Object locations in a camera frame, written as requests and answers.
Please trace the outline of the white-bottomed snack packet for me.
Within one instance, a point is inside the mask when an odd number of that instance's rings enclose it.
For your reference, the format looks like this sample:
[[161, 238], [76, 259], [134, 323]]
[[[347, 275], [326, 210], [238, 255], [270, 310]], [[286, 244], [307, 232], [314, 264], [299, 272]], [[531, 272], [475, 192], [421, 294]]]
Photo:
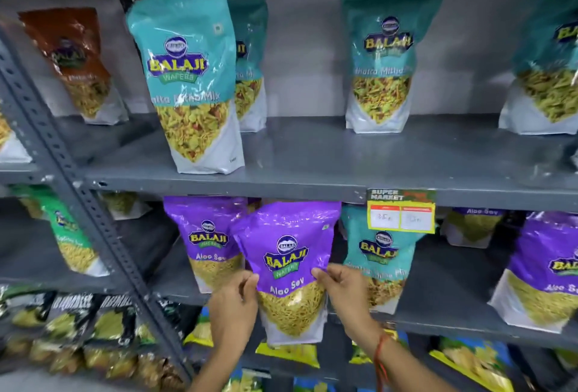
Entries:
[[138, 193], [132, 191], [103, 191], [99, 197], [114, 221], [140, 219], [153, 210]]
[[0, 163], [31, 163], [32, 157], [0, 112]]

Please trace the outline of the green snack packet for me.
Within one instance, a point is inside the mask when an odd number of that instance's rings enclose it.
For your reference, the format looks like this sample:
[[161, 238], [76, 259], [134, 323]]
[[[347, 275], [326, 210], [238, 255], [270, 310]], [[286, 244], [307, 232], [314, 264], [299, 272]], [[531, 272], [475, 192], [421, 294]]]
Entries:
[[110, 275], [69, 207], [50, 187], [16, 184], [9, 188], [32, 217], [49, 222], [62, 258], [71, 271], [95, 278]]

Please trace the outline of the person's left forearm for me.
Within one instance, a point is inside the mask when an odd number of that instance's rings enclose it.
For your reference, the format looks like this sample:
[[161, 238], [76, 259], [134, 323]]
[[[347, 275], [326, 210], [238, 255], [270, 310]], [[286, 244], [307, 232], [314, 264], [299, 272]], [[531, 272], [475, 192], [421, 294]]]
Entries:
[[213, 351], [187, 392], [221, 392], [247, 346], [247, 339], [213, 337]]

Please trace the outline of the perforated grey rack upright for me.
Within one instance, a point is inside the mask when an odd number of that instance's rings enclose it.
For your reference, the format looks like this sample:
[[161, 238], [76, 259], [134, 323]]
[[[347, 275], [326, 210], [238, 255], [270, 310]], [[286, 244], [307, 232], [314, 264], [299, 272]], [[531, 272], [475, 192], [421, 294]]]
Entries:
[[50, 178], [48, 185], [69, 206], [79, 227], [97, 250], [113, 287], [111, 293], [128, 294], [155, 335], [165, 356], [171, 359], [186, 384], [194, 370], [184, 355], [179, 337], [166, 321], [157, 299], [150, 293], [141, 270], [121, 240], [117, 227], [84, 177], [31, 76], [26, 72], [9, 37], [0, 27], [0, 109]]

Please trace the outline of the teal snack packet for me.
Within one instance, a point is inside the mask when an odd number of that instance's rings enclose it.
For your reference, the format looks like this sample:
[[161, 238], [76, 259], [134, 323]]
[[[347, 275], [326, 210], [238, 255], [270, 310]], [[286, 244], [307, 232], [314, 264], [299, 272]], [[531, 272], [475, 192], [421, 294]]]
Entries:
[[126, 23], [177, 171], [227, 175], [243, 167], [228, 1], [137, 0]]
[[339, 225], [347, 242], [343, 264], [365, 276], [370, 311], [393, 315], [409, 277], [416, 243], [425, 234], [370, 229], [366, 208], [350, 204], [342, 206]]
[[236, 114], [242, 133], [265, 129], [268, 117], [262, 62], [269, 11], [266, 0], [228, 0], [236, 40]]
[[346, 128], [403, 131], [412, 103], [417, 45], [443, 0], [340, 0], [350, 52]]
[[578, 133], [578, 0], [528, 0], [498, 128], [518, 135]]

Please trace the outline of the person's right forearm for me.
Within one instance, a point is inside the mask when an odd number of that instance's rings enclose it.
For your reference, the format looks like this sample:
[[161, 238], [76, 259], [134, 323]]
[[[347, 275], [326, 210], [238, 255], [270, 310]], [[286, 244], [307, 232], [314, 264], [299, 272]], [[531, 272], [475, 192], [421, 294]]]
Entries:
[[[372, 364], [373, 355], [367, 355]], [[458, 392], [392, 337], [383, 345], [381, 360], [386, 366], [388, 387], [392, 392]]]

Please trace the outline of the row of black snack packets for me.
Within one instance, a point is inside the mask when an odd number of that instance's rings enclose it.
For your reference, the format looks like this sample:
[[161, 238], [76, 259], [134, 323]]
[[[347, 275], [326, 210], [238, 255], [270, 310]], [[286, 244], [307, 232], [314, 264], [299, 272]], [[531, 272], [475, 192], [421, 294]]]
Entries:
[[149, 323], [128, 295], [0, 285], [0, 362], [26, 359], [52, 374], [95, 371], [150, 392], [185, 392]]

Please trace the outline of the yellow price label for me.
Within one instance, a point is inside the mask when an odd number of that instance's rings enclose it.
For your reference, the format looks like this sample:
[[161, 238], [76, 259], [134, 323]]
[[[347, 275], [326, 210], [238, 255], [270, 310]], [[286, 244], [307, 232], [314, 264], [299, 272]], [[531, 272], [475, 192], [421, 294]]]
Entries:
[[369, 188], [366, 220], [369, 229], [434, 234], [435, 190]]

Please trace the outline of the person's right hand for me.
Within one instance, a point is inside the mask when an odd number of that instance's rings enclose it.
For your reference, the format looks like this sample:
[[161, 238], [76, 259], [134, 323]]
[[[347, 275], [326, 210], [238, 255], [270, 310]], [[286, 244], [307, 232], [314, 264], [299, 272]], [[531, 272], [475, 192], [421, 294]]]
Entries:
[[327, 268], [338, 268], [338, 296], [336, 300], [330, 299], [332, 307], [347, 336], [367, 355], [372, 355], [383, 329], [370, 314], [364, 275], [340, 264], [329, 264]]

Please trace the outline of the person's left hand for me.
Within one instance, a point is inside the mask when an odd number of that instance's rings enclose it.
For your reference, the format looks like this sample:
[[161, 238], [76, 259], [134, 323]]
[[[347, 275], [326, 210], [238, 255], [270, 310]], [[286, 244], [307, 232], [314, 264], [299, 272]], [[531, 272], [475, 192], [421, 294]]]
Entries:
[[212, 339], [235, 336], [249, 340], [251, 337], [258, 304], [248, 305], [243, 302], [243, 272], [250, 271], [235, 272], [212, 294], [208, 302]]

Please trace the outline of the grey metal shelf rack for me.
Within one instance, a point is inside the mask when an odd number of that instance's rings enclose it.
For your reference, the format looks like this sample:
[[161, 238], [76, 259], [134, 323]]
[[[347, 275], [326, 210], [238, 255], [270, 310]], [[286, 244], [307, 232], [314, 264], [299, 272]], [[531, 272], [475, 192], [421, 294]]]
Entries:
[[[429, 188], [442, 206], [481, 204], [509, 210], [578, 210], [578, 170], [570, 156], [578, 136], [517, 136], [494, 115], [409, 119], [398, 135], [356, 135], [340, 117], [271, 118], [243, 136], [246, 166], [230, 175], [177, 172], [159, 124], [150, 133], [97, 151], [75, 164], [81, 188], [165, 196], [221, 194], [276, 199], [365, 202], [367, 188]], [[578, 316], [561, 334], [506, 325], [485, 304], [513, 247], [500, 228], [485, 258], [442, 246], [420, 246], [395, 320], [427, 335], [471, 335], [519, 346], [578, 351]]]

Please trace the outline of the brown snack packet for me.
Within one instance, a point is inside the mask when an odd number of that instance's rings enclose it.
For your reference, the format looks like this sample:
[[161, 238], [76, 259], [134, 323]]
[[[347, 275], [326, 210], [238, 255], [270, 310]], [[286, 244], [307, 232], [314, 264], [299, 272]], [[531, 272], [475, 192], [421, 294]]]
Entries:
[[86, 124], [112, 126], [129, 120], [125, 103], [102, 60], [96, 8], [21, 11], [18, 18]]

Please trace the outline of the purple snack packet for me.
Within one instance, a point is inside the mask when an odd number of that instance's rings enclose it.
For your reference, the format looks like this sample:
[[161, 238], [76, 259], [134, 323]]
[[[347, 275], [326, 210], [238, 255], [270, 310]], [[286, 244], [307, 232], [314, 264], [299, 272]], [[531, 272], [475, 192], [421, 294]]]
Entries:
[[274, 202], [230, 228], [256, 284], [259, 314], [271, 346], [318, 344], [327, 322], [327, 292], [312, 269], [327, 269], [338, 201]]
[[487, 249], [506, 212], [483, 207], [452, 207], [442, 222], [440, 234], [452, 246]]
[[244, 268], [231, 226], [249, 213], [247, 198], [166, 196], [163, 208], [177, 223], [201, 293], [213, 293]]
[[527, 215], [488, 305], [508, 325], [562, 332], [578, 311], [578, 213]]

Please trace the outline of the red thread wrist band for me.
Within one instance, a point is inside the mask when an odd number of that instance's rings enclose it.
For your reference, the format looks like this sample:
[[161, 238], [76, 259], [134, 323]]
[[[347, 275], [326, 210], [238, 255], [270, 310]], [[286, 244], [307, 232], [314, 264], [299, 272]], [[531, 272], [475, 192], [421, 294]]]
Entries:
[[389, 384], [387, 369], [384, 365], [384, 362], [381, 360], [381, 350], [383, 345], [387, 342], [387, 340], [389, 340], [390, 337], [390, 334], [382, 330], [378, 344], [374, 351], [373, 366], [377, 383], [376, 392], [386, 392], [386, 386]]

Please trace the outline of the row of yellow chip packets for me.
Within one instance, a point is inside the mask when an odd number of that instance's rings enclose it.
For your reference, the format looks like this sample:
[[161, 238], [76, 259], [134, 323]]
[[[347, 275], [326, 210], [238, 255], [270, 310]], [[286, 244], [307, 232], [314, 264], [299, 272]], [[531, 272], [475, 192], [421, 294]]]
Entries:
[[[424, 335], [401, 324], [383, 327], [434, 373], [461, 392], [578, 392], [578, 354], [567, 350], [519, 347], [463, 336]], [[257, 323], [238, 370], [292, 378], [300, 388], [313, 381], [343, 392], [376, 392], [371, 360], [346, 337], [339, 323], [328, 322], [319, 344], [271, 347]]]

